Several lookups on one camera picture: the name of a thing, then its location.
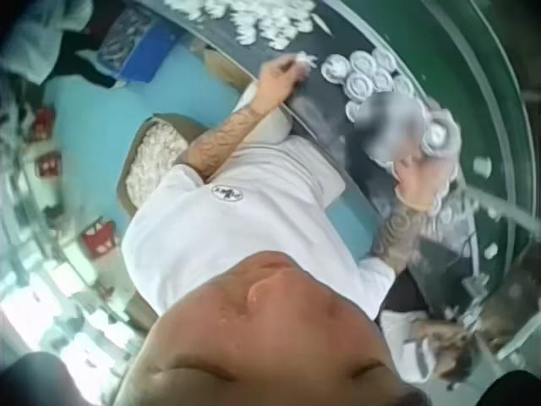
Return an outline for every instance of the t-shirt logo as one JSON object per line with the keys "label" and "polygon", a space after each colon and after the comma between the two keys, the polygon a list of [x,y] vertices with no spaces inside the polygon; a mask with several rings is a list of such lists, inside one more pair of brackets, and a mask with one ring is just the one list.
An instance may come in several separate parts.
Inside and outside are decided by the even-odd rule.
{"label": "t-shirt logo", "polygon": [[219,200],[229,202],[243,199],[243,192],[237,189],[228,188],[227,186],[215,186],[212,188],[212,194]]}

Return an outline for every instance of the blue floor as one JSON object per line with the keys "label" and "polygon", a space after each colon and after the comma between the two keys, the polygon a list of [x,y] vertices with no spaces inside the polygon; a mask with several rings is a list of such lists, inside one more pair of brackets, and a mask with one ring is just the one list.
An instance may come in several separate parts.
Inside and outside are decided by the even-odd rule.
{"label": "blue floor", "polygon": [[[128,226],[115,189],[133,137],[153,112],[177,112],[214,127],[237,100],[238,93],[182,44],[149,84],[104,90],[78,77],[54,80],[46,88],[46,102],[57,110],[54,138],[63,154],[63,195],[77,223],[84,226],[103,216],[116,223],[120,234]],[[377,224],[363,215],[354,194],[345,194],[327,214],[353,256],[363,256]]]}

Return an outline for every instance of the red object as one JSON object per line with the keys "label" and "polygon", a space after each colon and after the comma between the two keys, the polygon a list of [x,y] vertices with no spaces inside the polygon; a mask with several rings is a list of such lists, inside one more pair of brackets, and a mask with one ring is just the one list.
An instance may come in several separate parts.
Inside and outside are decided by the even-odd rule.
{"label": "red object", "polygon": [[36,159],[36,175],[38,178],[57,178],[62,173],[62,155],[51,151]]}
{"label": "red object", "polygon": [[80,235],[89,257],[96,260],[116,247],[115,223],[96,220]]}
{"label": "red object", "polygon": [[32,123],[30,142],[49,140],[52,137],[57,114],[51,108],[39,108],[36,110],[36,119]]}

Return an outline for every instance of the tattoo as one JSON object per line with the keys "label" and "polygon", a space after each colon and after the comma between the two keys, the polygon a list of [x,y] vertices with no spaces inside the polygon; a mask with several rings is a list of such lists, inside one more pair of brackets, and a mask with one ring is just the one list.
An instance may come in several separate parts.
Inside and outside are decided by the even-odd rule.
{"label": "tattoo", "polygon": [[397,201],[372,245],[372,256],[388,264],[396,274],[402,272],[413,254],[425,219],[421,211]]}
{"label": "tattoo", "polygon": [[220,128],[202,134],[183,152],[178,162],[189,165],[204,181],[208,180],[263,117],[250,106],[242,108]]}

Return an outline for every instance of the hand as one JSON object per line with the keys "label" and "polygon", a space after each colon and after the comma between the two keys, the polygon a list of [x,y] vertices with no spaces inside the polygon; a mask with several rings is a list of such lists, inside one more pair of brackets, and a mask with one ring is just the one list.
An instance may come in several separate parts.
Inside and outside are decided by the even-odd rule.
{"label": "hand", "polygon": [[396,195],[407,206],[419,211],[434,208],[436,196],[441,193],[458,165],[458,156],[434,158],[420,150],[393,165],[398,180]]}
{"label": "hand", "polygon": [[306,66],[295,62],[295,54],[287,54],[264,63],[255,98],[250,103],[253,110],[266,115],[280,106],[293,92],[295,85],[308,74]]}

